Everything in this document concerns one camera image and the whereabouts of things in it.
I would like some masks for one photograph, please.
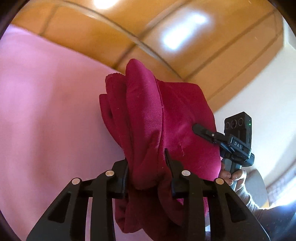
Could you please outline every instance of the camera lens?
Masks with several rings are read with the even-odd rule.
[[[231,124],[230,124],[230,126],[231,126],[232,129],[235,128],[236,125],[237,125],[237,121],[236,121],[236,120],[233,120],[233,121],[231,122]]]
[[[243,123],[244,123],[244,119],[243,118],[240,118],[239,119],[239,126],[241,126]]]

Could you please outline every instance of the hand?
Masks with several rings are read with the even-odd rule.
[[[244,182],[246,181],[247,177],[247,172],[245,170],[240,169],[231,175],[230,172],[225,171],[225,164],[221,162],[221,170],[218,177],[223,178],[229,186],[233,184],[233,181],[237,181],[237,186],[235,188],[235,192],[237,192],[244,186]]]

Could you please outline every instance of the silver screw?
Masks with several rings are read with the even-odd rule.
[[[217,178],[216,183],[222,185],[224,183],[224,180],[222,178]]]
[[[72,180],[72,184],[76,185],[76,184],[78,184],[78,183],[80,183],[80,179],[79,179],[79,178],[74,178],[74,179]]]
[[[190,171],[187,171],[187,170],[182,171],[182,175],[185,177],[190,176],[190,174],[191,174]]]
[[[106,174],[107,177],[111,177],[111,176],[114,175],[114,171],[112,171],[112,170],[110,170],[110,171],[106,171],[105,174]]]

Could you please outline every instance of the folded red fabric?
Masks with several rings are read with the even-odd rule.
[[[216,131],[213,113],[199,86],[159,81],[136,59],[126,75],[106,77],[106,91],[100,95],[102,117],[129,166],[128,198],[116,200],[116,222],[124,233],[144,229],[154,241],[177,241],[183,206],[172,199],[164,149],[185,169],[214,180],[219,147],[192,131],[195,123]]]

